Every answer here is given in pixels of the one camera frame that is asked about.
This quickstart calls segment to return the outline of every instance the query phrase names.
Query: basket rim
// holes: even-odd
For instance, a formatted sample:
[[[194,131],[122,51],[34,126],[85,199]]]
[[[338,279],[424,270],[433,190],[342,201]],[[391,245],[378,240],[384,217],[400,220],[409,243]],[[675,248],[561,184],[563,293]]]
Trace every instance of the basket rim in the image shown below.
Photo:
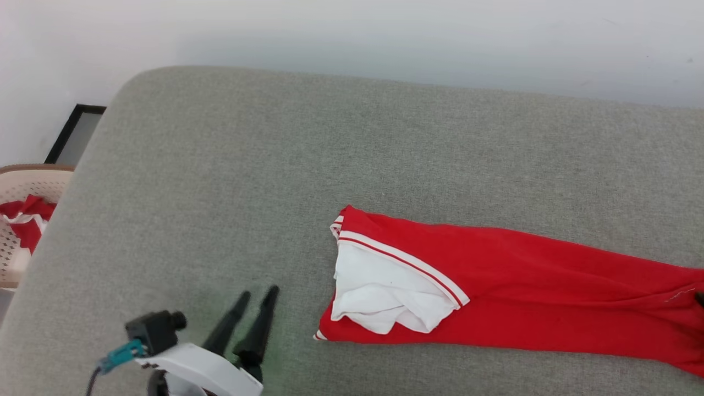
[[[28,163],[23,165],[10,165],[0,168],[0,175],[3,173],[17,171],[63,171],[73,172],[75,168],[72,166],[56,165],[54,163]]]

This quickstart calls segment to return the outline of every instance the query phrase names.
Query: black picture frame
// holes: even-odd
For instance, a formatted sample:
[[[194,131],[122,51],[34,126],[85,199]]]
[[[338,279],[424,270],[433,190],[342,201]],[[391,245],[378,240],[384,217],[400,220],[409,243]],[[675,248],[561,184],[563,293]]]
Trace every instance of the black picture frame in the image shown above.
[[[56,142],[52,146],[51,151],[49,152],[49,155],[46,156],[46,160],[44,160],[44,163],[56,163],[57,162],[58,156],[61,155],[61,152],[63,151],[63,148],[66,145],[66,142],[68,142],[68,138],[73,133],[73,130],[76,128],[76,125],[78,124],[78,120],[81,119],[81,116],[83,115],[83,113],[102,115],[103,113],[105,113],[106,109],[107,108],[105,106],[91,106],[89,104],[77,104],[76,107],[71,112],[71,115],[68,116],[68,120],[66,121],[66,124],[63,126],[61,133],[58,134],[58,137],[56,138]]]

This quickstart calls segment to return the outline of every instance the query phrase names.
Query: teal connector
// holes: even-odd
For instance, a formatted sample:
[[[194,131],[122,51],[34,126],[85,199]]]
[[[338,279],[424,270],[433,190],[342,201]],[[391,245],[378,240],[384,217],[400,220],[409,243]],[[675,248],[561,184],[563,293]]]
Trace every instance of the teal connector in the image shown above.
[[[100,375],[104,376],[111,372],[115,367],[132,361],[136,357],[143,356],[145,356],[145,353],[142,342],[138,339],[134,339],[122,347],[108,353],[108,356],[103,359],[100,359],[98,362],[98,367],[100,367]]]

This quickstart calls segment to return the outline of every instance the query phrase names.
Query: red sweatpants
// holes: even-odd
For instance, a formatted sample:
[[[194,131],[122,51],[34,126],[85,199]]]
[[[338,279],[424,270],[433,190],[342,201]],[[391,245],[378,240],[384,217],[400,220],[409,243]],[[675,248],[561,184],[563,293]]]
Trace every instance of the red sweatpants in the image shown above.
[[[385,335],[347,317],[333,321],[331,303],[316,338],[609,354],[663,361],[704,378],[704,307],[694,298],[704,292],[702,269],[500,228],[425,225],[352,206],[340,214],[333,225],[339,243],[423,271],[401,251],[470,300],[459,301],[448,287],[458,309],[430,333],[396,324]]]

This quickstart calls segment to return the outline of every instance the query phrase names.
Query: gray upholstered bench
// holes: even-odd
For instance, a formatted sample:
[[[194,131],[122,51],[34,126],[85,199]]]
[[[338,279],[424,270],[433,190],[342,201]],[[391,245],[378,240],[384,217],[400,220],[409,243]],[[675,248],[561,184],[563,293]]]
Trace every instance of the gray upholstered bench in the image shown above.
[[[273,283],[267,395],[704,393],[654,361],[314,341],[333,291],[328,225],[346,204],[702,266],[704,113],[231,68],[142,74],[108,107],[1,327],[0,393],[80,395],[127,320],[181,309],[183,338],[202,342],[242,290],[258,301]],[[148,375],[122,367],[96,395],[143,395]]]

